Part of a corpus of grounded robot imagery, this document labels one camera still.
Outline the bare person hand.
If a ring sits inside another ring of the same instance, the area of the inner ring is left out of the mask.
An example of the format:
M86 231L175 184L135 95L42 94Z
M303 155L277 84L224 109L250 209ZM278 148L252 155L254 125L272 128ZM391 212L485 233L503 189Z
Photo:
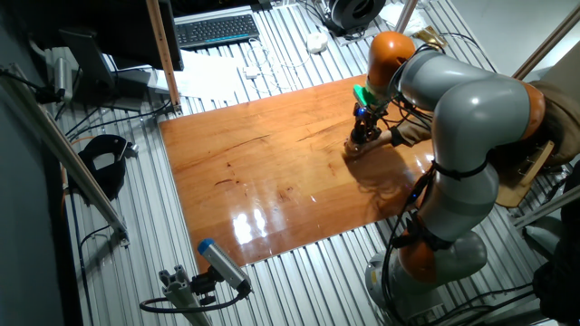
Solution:
M392 133L388 130L382 132L381 136L377 140L370 143L364 143L362 145L352 144L348 137L343 145L343 158L359 158L373 149L389 144L391 141Z

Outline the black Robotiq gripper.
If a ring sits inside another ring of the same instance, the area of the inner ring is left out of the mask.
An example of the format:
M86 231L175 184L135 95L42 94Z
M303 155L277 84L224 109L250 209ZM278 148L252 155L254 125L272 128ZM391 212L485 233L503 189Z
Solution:
M381 136L382 129L378 127L378 121L381 116L377 115L371 107L355 105L353 116L355 123L349 137L349 141L352 144L362 145L363 133L366 143L375 141Z

